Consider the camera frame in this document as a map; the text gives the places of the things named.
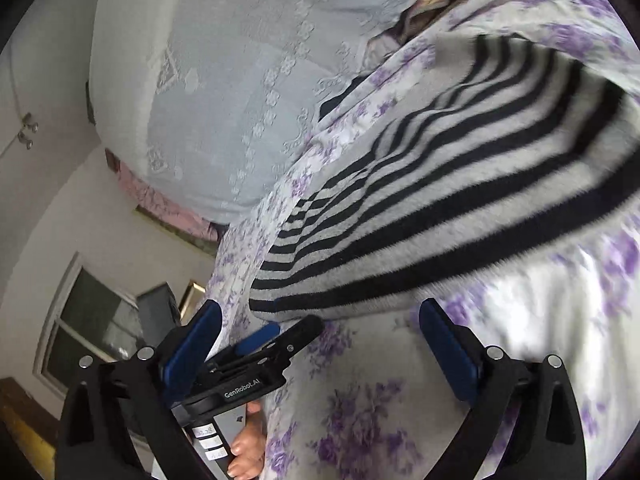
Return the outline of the person's left hand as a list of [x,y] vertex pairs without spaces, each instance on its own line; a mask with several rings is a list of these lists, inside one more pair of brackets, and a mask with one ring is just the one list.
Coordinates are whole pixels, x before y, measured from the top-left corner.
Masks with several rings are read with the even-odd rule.
[[232,442],[227,474],[235,480],[256,479],[265,467],[267,426],[262,404],[246,404],[246,424]]

